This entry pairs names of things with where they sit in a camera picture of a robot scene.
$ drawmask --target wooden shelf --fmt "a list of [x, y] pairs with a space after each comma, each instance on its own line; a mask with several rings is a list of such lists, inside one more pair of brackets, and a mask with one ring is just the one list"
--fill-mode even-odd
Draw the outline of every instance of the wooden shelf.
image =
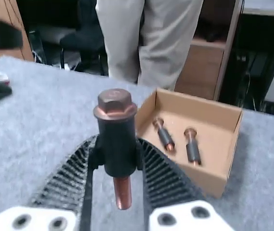
[[221, 50], [225, 50], [226, 38], [220, 38], [219, 40], [217, 40], [215, 42], [207, 42], [204, 38], [202, 38], [198, 35], [194, 35], [191, 45], [201, 46], [201, 47], [218, 48]]

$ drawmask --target hex flange bolt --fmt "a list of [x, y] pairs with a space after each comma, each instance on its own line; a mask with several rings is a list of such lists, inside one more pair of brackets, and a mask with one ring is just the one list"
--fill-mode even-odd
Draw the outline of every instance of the hex flange bolt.
[[158, 134], [160, 141], [162, 142], [164, 148], [167, 151], [172, 152], [174, 150], [175, 145], [174, 145], [174, 141], [172, 140], [168, 130], [163, 127], [164, 120], [160, 117], [156, 117], [156, 118], [154, 118], [152, 124], [155, 127], [155, 129], [157, 130], [157, 134]]
[[118, 208], [128, 209], [132, 204], [130, 175], [136, 169], [137, 106], [124, 89], [105, 90], [98, 101], [93, 113], [98, 119], [105, 171], [113, 177]]
[[193, 165], [201, 165], [201, 157], [196, 140], [197, 131], [194, 128], [187, 128], [184, 131], [184, 136], [187, 139], [186, 152], [188, 161]]

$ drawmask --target khaki pants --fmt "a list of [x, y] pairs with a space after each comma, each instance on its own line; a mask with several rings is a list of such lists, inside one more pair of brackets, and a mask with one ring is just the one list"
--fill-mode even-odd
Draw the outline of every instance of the khaki pants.
[[[97, 0], [109, 76], [174, 90], [203, 0]], [[145, 22], [141, 31], [140, 19]], [[139, 33], [143, 44], [139, 46]]]

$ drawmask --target wooden drawer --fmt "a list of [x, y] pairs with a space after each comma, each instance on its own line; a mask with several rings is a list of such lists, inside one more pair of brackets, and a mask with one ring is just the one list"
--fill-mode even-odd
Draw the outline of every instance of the wooden drawer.
[[221, 49], [191, 46], [178, 81], [216, 85], [223, 53]]
[[187, 59], [220, 65], [223, 59], [223, 54], [224, 50], [220, 48], [191, 45]]
[[214, 98], [215, 85], [177, 83], [175, 91], [212, 100]]

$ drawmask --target screw hole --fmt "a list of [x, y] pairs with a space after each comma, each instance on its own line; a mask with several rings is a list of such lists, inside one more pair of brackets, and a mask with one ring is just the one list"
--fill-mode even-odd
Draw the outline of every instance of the screw hole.
[[191, 213], [195, 218], [208, 218], [210, 216], [208, 210], [203, 207], [194, 207]]
[[28, 214], [23, 214], [18, 216], [14, 221], [13, 221], [13, 228], [16, 230], [21, 230], [25, 228], [31, 220], [30, 215]]
[[171, 226], [176, 224], [176, 220], [174, 216], [172, 216], [170, 213], [160, 214], [157, 220], [158, 220], [158, 223], [162, 226]]
[[55, 218], [50, 223], [50, 231], [62, 231], [66, 228], [66, 219], [65, 218]]

